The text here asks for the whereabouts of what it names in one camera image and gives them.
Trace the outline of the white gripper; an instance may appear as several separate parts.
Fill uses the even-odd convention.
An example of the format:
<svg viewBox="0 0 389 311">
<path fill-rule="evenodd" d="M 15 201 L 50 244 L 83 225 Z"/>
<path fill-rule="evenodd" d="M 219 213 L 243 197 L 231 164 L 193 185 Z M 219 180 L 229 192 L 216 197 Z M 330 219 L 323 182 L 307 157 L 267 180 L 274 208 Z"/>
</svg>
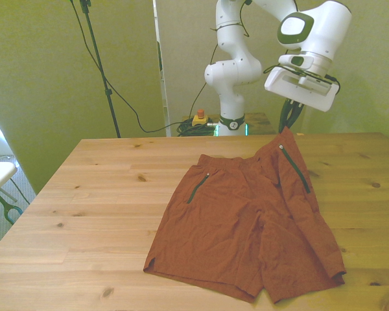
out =
<svg viewBox="0 0 389 311">
<path fill-rule="evenodd" d="M 265 89 L 287 98 L 279 117 L 278 131 L 282 132 L 286 126 L 290 128 L 297 121 L 303 105 L 328 111 L 340 87 L 309 73 L 276 66 L 265 81 Z"/>
</svg>

